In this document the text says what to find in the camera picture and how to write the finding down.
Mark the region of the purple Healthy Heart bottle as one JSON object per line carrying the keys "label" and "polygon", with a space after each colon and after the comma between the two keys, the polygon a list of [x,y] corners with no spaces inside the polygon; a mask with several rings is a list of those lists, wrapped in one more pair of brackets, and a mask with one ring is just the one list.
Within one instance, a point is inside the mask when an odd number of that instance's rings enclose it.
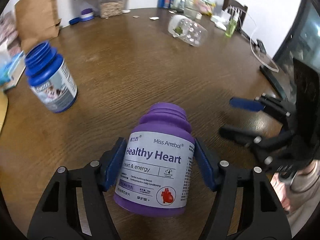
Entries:
{"label": "purple Healthy Heart bottle", "polygon": [[167,102],[152,105],[129,136],[114,201],[143,216],[183,214],[194,150],[184,109]]}

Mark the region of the black monitor stand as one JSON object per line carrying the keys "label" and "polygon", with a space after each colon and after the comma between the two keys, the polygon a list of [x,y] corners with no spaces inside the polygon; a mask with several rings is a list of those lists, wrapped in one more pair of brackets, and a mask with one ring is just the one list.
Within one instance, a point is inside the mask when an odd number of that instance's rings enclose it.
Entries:
{"label": "black monitor stand", "polygon": [[270,83],[274,91],[277,93],[277,95],[283,99],[287,99],[287,95],[283,89],[283,87],[280,85],[278,80],[275,78],[275,76],[272,74],[272,71],[270,71],[267,67],[261,65],[259,67],[260,72],[264,75],[264,77],[267,79],[267,81]]}

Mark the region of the dark wooden chair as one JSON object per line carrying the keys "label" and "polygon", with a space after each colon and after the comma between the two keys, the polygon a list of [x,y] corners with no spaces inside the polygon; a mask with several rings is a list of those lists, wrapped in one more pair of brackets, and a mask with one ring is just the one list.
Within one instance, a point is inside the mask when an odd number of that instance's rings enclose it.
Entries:
{"label": "dark wooden chair", "polygon": [[236,0],[224,0],[222,9],[223,11],[228,12],[231,16],[234,16],[235,12],[238,13],[239,19],[236,31],[241,33],[248,6],[242,5]]}

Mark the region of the colourful snack packet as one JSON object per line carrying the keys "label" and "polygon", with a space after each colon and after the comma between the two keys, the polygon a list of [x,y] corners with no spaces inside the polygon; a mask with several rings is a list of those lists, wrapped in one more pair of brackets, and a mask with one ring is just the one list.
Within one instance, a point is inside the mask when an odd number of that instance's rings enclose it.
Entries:
{"label": "colourful snack packet", "polygon": [[209,0],[193,0],[193,4],[197,7],[202,15],[212,16],[216,3]]}

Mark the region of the drinking glass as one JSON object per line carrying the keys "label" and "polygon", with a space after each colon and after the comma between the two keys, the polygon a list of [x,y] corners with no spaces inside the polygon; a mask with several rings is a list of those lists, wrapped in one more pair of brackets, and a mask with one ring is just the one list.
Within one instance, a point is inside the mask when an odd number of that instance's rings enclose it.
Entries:
{"label": "drinking glass", "polygon": [[198,14],[198,7],[194,3],[194,0],[185,0],[184,2],[184,16],[191,20],[194,20]]}

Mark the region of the blue supplement bottle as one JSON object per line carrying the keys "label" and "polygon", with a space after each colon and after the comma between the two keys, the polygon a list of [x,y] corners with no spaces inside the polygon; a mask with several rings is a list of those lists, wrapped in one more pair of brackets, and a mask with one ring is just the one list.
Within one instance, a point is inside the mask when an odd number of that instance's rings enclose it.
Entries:
{"label": "blue supplement bottle", "polygon": [[50,42],[39,43],[25,56],[25,74],[30,89],[51,112],[61,113],[75,102],[77,85]]}

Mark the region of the blue tissue box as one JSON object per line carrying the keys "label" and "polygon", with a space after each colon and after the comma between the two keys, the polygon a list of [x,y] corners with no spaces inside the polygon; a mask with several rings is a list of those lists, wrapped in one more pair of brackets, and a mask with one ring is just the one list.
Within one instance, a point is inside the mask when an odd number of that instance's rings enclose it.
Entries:
{"label": "blue tissue box", "polygon": [[16,87],[25,70],[25,54],[16,54],[10,63],[1,68],[1,90]]}

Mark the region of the patterned fabric bag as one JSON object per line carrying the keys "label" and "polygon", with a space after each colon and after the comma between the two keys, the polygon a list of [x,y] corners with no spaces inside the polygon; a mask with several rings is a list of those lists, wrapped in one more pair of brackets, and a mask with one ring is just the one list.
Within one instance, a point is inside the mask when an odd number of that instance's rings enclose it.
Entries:
{"label": "patterned fabric bag", "polygon": [[7,51],[11,57],[22,51],[15,16],[12,11],[1,16],[1,44],[3,43],[6,43]]}

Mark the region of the clear container of grains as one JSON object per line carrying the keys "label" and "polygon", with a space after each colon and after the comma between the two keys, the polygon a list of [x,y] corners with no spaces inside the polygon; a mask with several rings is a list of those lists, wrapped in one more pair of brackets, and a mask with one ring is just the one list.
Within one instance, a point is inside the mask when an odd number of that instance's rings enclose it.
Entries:
{"label": "clear container of grains", "polygon": [[124,0],[98,0],[101,18],[118,16],[123,13]]}

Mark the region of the blue bottle cap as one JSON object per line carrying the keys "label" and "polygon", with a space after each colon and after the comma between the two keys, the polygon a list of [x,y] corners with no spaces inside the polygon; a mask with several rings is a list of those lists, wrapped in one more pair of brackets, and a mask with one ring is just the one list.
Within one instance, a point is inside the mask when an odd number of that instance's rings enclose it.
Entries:
{"label": "blue bottle cap", "polygon": [[81,21],[81,18],[76,17],[76,18],[71,19],[71,20],[69,21],[69,24],[70,24],[70,25],[75,25],[75,24],[79,23],[80,21]]}

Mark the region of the brown paper bag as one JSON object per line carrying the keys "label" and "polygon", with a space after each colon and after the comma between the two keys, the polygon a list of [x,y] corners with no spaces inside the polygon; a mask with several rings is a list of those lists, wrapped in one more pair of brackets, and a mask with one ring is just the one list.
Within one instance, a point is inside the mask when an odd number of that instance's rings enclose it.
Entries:
{"label": "brown paper bag", "polygon": [[21,48],[25,53],[40,42],[58,37],[61,19],[57,0],[19,0],[15,14]]}

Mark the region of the purple white bottle cap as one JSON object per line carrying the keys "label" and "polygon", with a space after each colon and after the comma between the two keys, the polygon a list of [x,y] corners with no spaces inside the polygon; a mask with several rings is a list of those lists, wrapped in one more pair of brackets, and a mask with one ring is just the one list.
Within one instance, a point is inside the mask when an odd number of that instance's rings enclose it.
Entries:
{"label": "purple white bottle cap", "polygon": [[81,15],[80,15],[81,21],[85,22],[85,21],[90,21],[94,18],[94,11],[92,8],[87,8],[81,11]]}

